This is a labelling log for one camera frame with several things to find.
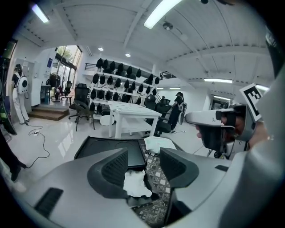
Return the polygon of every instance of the step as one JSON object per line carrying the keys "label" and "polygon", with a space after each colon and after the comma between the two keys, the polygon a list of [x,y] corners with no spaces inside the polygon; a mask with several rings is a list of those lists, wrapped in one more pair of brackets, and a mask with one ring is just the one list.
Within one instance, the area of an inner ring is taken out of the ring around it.
{"label": "step", "polygon": [[46,112],[46,111],[31,111],[28,113],[28,116],[40,118],[40,119],[48,119],[48,120],[55,120],[59,121],[65,116],[69,115],[69,111],[67,110],[67,113],[54,113],[54,112]]}

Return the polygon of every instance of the glossy white floor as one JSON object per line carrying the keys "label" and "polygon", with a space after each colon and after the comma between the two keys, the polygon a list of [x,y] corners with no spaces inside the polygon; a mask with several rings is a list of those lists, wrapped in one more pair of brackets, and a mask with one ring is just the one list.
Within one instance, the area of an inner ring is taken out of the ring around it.
{"label": "glossy white floor", "polygon": [[[71,120],[65,117],[60,121],[37,118],[30,120],[29,125],[43,126],[39,131],[45,136],[45,149],[50,152],[50,156],[48,158],[39,158],[29,169],[22,169],[15,183],[10,181],[9,169],[4,167],[3,174],[11,190],[24,192],[31,184],[55,167],[73,160],[74,155],[87,136],[108,138],[107,126],[101,126],[99,122],[95,122],[96,130],[94,130],[92,124],[82,118],[76,132],[74,120],[75,117]],[[30,166],[37,157],[47,156],[47,152],[43,150],[42,146],[43,136],[40,134],[38,136],[28,135],[31,130],[35,129],[32,126],[16,124],[15,128],[18,135],[13,136],[9,142],[13,153],[27,166]],[[194,126],[183,123],[183,125],[177,125],[176,131],[176,134],[163,133],[162,136],[172,139],[187,153],[207,155],[208,149],[203,147],[201,140],[196,137],[197,130]],[[115,135],[115,125],[113,125],[113,135]],[[123,138],[141,138],[142,135],[134,133],[132,136],[128,134],[122,136]]]}

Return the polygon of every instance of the hand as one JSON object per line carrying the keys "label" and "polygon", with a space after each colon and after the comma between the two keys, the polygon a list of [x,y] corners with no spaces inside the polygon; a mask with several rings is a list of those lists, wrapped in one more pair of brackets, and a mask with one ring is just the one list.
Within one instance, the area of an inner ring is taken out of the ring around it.
{"label": "hand", "polygon": [[[221,121],[223,124],[226,124],[227,118],[222,117]],[[241,135],[241,133],[244,130],[244,119],[243,118],[241,118],[241,117],[236,118],[235,128],[236,128],[236,133],[238,135]],[[200,132],[197,133],[197,137],[202,138],[202,134]],[[249,148],[251,149],[255,144],[257,144],[258,142],[263,141],[263,140],[268,140],[267,130],[264,127],[264,124],[262,122],[257,122],[255,132],[248,142]]]}

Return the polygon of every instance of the trees outside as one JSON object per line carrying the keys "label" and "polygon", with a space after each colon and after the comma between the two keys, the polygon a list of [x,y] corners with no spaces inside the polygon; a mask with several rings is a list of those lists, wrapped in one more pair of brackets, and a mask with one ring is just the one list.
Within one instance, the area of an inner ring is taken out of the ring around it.
{"label": "trees outside", "polygon": [[63,56],[67,62],[72,60],[72,53],[69,49],[66,49],[65,46],[58,47],[57,53]]}

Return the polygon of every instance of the ceiling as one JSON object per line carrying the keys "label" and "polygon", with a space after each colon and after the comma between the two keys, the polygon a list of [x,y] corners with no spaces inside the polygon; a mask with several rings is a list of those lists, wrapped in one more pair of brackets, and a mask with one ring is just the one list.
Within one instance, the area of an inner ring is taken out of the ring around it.
{"label": "ceiling", "polygon": [[[183,0],[153,29],[144,22],[161,0],[52,0],[39,4],[50,21],[30,13],[19,28],[41,47],[88,46],[92,54],[126,58],[151,71],[168,71],[187,85],[234,97],[243,86],[270,86],[273,66],[265,43],[265,23],[246,4],[202,4]],[[167,31],[164,20],[173,24]],[[204,82],[232,79],[233,84]]]}

